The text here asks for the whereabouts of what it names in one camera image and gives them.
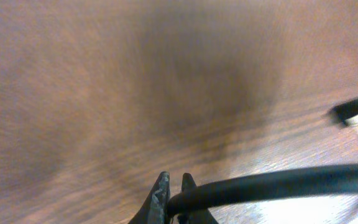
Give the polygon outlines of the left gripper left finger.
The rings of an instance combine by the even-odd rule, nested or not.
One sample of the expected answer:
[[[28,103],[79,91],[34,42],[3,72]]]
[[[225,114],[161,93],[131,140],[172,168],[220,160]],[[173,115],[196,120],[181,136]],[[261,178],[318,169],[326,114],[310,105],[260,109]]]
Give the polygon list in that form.
[[[166,224],[169,223],[166,206],[170,199],[170,174],[161,172],[145,199],[140,210],[129,224]]]

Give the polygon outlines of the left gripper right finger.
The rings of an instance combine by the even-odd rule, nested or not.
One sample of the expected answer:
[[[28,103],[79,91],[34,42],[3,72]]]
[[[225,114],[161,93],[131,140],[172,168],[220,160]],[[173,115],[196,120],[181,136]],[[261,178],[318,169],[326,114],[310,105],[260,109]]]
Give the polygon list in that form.
[[[181,194],[188,193],[197,187],[192,175],[184,173],[181,184]],[[179,224],[218,224],[217,220],[212,216],[207,208],[200,207],[199,196],[180,197],[176,201],[179,205],[180,212],[177,220]]]

